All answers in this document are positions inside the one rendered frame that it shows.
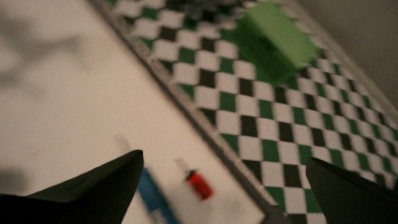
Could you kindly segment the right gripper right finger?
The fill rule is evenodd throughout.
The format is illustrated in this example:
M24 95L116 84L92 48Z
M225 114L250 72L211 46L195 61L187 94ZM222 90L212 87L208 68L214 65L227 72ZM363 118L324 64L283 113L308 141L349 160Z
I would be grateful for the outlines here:
M398 192L316 157L305 175L329 224L398 224Z

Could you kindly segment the red screwdriver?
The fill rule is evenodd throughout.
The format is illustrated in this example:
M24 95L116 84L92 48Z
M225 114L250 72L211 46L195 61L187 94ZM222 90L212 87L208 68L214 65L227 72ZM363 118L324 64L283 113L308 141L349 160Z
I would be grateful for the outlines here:
M215 184L210 180L210 178L202 171L202 168L199 167L197 170L193 168L187 160L182 156L181 159L185 162L185 164L190 169L192 173L189 176L189 180L192 180L199 191L206 197L207 200L211 200L214 198L219 189L215 186Z

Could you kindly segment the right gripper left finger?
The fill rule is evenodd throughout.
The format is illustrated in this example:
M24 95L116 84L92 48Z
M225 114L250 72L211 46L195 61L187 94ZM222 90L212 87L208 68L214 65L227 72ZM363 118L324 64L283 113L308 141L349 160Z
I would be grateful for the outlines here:
M0 224L122 224L143 168L135 149L26 196L0 193Z

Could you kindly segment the blue cylindrical tool body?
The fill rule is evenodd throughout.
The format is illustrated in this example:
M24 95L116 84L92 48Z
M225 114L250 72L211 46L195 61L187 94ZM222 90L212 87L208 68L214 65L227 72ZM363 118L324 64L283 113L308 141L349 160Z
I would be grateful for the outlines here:
M154 165L144 158L138 188L158 224L186 224Z

